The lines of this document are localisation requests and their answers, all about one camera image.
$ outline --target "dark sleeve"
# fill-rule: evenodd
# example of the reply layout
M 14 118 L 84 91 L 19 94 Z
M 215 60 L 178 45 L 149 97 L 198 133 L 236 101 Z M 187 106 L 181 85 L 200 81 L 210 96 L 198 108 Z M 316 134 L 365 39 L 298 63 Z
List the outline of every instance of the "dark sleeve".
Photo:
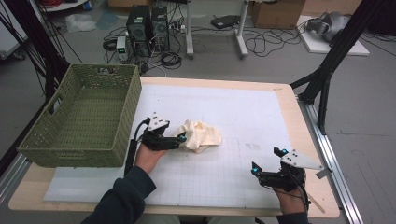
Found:
M 145 210 L 145 198 L 156 189 L 154 182 L 140 167 L 134 166 L 124 177 L 114 182 L 82 224 L 133 224 Z
M 307 213 L 293 213 L 283 216 L 277 216 L 279 224 L 308 224 Z

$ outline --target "wooden table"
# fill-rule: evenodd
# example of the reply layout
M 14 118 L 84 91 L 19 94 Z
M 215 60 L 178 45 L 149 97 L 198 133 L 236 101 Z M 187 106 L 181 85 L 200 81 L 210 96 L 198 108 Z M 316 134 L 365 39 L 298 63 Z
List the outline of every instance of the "wooden table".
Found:
M 317 150 L 305 124 L 304 117 L 296 101 L 294 92 L 287 84 L 163 77 L 141 77 L 141 80 L 143 85 L 178 85 L 187 87 L 273 91 L 277 96 L 292 147 L 319 162 Z M 54 168 L 43 168 L 36 164 L 32 164 L 9 201 L 9 208 L 13 210 L 29 211 L 93 211 L 96 206 L 95 203 L 44 202 L 44 195 L 50 185 L 54 172 Z M 327 177 L 319 180 L 315 176 L 316 172 L 317 171 L 315 170 L 306 170 L 307 180 L 305 187 L 309 194 L 308 196 L 310 201 L 312 202 L 308 215 L 310 217 L 338 217 L 340 212 L 332 193 L 329 180 Z M 274 217 L 280 214 L 280 210 L 148 205 L 145 213 L 196 216 Z

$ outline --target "beige fabric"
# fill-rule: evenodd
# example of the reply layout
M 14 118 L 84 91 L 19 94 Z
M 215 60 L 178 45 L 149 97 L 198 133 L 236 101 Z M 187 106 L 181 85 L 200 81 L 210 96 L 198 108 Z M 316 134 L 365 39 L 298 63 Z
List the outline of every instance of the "beige fabric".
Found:
M 187 141 L 180 147 L 192 150 L 195 153 L 202 152 L 209 146 L 219 145 L 221 142 L 220 131 L 201 121 L 186 120 L 186 122 L 177 129 L 174 136 L 186 132 Z

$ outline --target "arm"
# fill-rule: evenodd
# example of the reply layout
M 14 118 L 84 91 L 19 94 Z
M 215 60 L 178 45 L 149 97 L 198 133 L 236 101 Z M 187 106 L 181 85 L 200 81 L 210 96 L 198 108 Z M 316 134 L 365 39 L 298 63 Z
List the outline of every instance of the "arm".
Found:
M 286 192 L 283 189 L 274 189 L 279 199 L 282 216 L 277 216 L 279 224 L 303 224 L 308 223 L 308 214 L 305 212 L 301 193 L 298 189 Z
M 135 223 L 145 210 L 145 198 L 156 189 L 149 173 L 165 153 L 166 151 L 152 151 L 141 144 L 134 167 L 124 178 L 114 182 L 113 189 L 103 196 L 82 224 Z

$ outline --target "cardboard box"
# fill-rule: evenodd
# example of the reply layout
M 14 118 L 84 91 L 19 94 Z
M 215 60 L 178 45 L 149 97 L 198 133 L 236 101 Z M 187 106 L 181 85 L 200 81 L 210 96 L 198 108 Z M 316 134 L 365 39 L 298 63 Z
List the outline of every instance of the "cardboard box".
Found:
M 323 12 L 338 11 L 342 14 L 353 15 L 361 0 L 306 0 L 303 8 L 305 16 L 320 16 Z
M 294 29 L 305 0 L 282 0 L 275 4 L 255 2 L 251 18 L 257 28 Z
M 115 11 L 129 12 L 135 5 L 151 7 L 151 0 L 108 0 L 108 6 Z

